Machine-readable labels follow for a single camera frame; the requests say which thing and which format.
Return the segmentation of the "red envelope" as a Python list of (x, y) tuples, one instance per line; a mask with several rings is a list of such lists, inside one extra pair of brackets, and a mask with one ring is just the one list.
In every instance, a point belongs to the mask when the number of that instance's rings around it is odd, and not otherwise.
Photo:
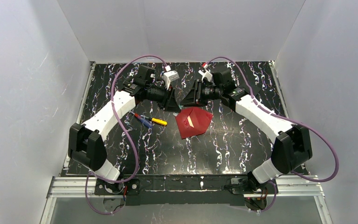
[[(188, 116), (191, 117), (194, 127), (188, 125)], [(212, 113), (199, 107), (185, 108), (175, 117), (181, 139), (204, 134), (212, 119)]]

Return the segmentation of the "beige letter paper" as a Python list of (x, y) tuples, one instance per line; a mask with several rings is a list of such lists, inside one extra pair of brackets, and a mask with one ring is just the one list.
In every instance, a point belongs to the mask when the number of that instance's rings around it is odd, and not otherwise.
[(194, 127), (193, 122), (192, 122), (192, 119), (191, 119), (190, 116), (187, 117), (187, 123), (188, 123), (188, 125), (189, 125), (190, 127)]

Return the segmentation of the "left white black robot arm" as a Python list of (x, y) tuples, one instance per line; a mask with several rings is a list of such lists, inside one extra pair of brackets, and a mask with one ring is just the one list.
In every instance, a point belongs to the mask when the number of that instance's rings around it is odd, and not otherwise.
[(151, 74), (136, 74), (123, 81), (118, 90), (111, 94), (112, 99), (93, 117), (69, 129), (68, 156), (89, 169), (96, 177), (108, 183), (127, 182), (139, 169), (139, 157), (135, 155), (133, 174), (120, 180), (120, 171), (108, 160), (104, 145), (106, 137), (115, 125), (123, 127), (122, 117), (131, 112), (143, 100), (156, 102), (166, 112), (181, 111), (175, 99), (172, 81), (179, 78), (176, 71), (163, 74), (163, 85), (155, 85), (158, 78)]

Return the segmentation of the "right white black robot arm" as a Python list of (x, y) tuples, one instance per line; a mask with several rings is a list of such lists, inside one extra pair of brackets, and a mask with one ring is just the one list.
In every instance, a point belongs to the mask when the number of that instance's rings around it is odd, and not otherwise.
[(312, 158), (310, 133), (307, 128), (276, 117), (276, 114), (251, 96), (250, 88), (239, 86), (229, 70), (200, 70), (201, 79), (180, 102), (183, 107), (204, 107), (219, 99), (232, 111), (250, 120), (273, 142), (271, 157), (247, 173), (247, 184), (260, 186), (288, 174)]

